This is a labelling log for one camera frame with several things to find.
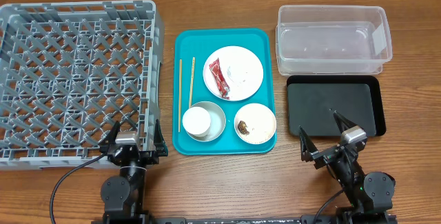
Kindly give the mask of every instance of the pair of chopsticks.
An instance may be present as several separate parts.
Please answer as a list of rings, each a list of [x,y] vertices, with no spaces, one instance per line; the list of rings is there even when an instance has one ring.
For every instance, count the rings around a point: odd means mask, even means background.
[[[188,101],[188,108],[192,106],[192,97],[193,97],[193,78],[194,78],[194,62],[195,58],[193,57],[192,62],[192,77],[190,79],[190,97]],[[181,102],[182,102],[182,59],[179,60],[179,117],[178,117],[178,132],[181,132]]]

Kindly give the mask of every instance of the candy wrapper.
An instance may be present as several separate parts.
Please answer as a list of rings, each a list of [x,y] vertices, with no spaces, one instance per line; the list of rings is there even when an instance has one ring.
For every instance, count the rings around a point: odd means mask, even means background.
[[[229,86],[222,75],[221,65],[219,63],[219,58],[209,65],[209,70],[212,72],[214,80],[218,86],[220,95],[223,99],[229,99],[228,92]]]

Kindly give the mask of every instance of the gray crate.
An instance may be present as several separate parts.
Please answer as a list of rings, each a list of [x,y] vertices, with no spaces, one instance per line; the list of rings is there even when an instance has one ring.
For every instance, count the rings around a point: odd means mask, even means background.
[[[153,1],[8,4],[0,26],[0,170],[84,163],[115,121],[154,149],[164,27]]]

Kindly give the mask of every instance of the wooden table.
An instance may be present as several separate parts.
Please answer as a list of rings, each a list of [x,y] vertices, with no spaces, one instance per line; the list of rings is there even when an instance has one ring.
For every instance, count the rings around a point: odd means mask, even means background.
[[[11,2],[102,0],[11,0]],[[297,138],[287,131],[286,78],[274,51],[278,9],[286,4],[382,6],[393,59],[377,76],[387,133],[361,152],[364,171],[383,171],[397,181],[392,214],[400,223],[441,223],[441,1],[440,0],[154,0],[165,23],[159,104],[170,149],[147,172],[145,208],[156,217],[229,218],[313,214],[340,186],[325,169],[300,160]],[[263,29],[270,38],[278,142],[268,154],[183,156],[172,145],[174,41],[197,28]],[[319,149],[332,146],[316,141]],[[0,222],[49,223],[52,188],[68,169],[0,172]],[[61,185],[58,223],[90,223],[103,213],[101,184],[118,170],[84,169]],[[344,206],[344,196],[328,207]]]

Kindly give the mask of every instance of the blue tray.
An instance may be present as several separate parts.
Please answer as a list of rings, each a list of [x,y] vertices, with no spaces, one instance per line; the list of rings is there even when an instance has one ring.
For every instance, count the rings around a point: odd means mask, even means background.
[[[222,29],[222,30],[189,30],[182,32],[175,43],[174,53],[174,87],[173,87],[173,145],[178,152],[185,155],[209,154],[251,154],[270,151],[276,144],[277,134],[266,143],[251,145],[242,141],[234,130],[234,117],[237,111],[248,103],[261,103],[275,113],[273,76],[271,73],[271,54],[267,34],[258,28]],[[243,101],[226,101],[214,96],[204,84],[202,70],[208,56],[219,48],[238,45],[252,51],[262,62],[263,82],[259,90]],[[193,100],[211,101],[219,105],[227,117],[223,133],[214,141],[198,142],[184,130],[178,132],[179,105],[179,59],[182,59],[182,106],[181,117],[188,110],[192,59],[194,66]]]

